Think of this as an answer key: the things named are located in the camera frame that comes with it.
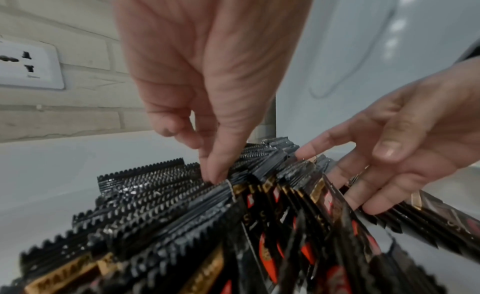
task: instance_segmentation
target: brick wall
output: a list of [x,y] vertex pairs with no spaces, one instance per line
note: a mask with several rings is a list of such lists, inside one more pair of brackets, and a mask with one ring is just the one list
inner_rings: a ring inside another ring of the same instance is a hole
[[[109,0],[0,0],[0,35],[54,45],[66,86],[0,85],[0,142],[151,129]],[[269,117],[250,140],[272,135],[275,119]]]

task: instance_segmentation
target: finger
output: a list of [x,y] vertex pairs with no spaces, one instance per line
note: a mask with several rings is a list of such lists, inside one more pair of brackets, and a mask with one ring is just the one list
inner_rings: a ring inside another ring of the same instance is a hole
[[195,129],[203,140],[203,146],[198,150],[198,159],[200,161],[201,177],[205,182],[210,181],[207,169],[207,159],[214,146],[217,126],[218,121],[215,115],[202,115],[195,113]]
[[153,130],[163,137],[175,136],[187,126],[187,122],[174,113],[149,112],[148,118]]
[[369,166],[346,192],[345,200],[353,210],[358,209],[380,190],[393,175],[394,171],[385,166]]
[[310,159],[334,146],[344,145],[352,141],[352,135],[350,133],[350,125],[352,122],[352,119],[349,119],[321,133],[309,143],[299,148],[295,152],[295,156],[298,159]]
[[363,210],[370,215],[387,211],[407,199],[411,194],[422,189],[427,183],[425,178],[413,173],[394,176],[380,191],[363,205]]
[[336,163],[327,177],[333,186],[340,188],[352,177],[360,174],[367,167],[369,161],[369,158],[362,155],[357,148],[354,148]]
[[411,85],[413,96],[385,125],[373,156],[386,163],[399,163],[425,140],[429,131],[452,106],[452,91],[438,91],[422,84]]
[[217,184],[227,178],[229,167],[240,156],[251,132],[222,124],[218,126],[207,162],[208,178],[212,183]]
[[190,119],[184,119],[185,127],[175,135],[175,139],[187,147],[197,150],[202,147],[202,137],[194,130]]

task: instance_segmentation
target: electrical outlet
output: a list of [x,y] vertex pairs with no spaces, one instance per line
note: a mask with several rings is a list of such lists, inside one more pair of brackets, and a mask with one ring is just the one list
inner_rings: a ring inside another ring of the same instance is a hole
[[55,46],[0,35],[0,85],[64,89]]

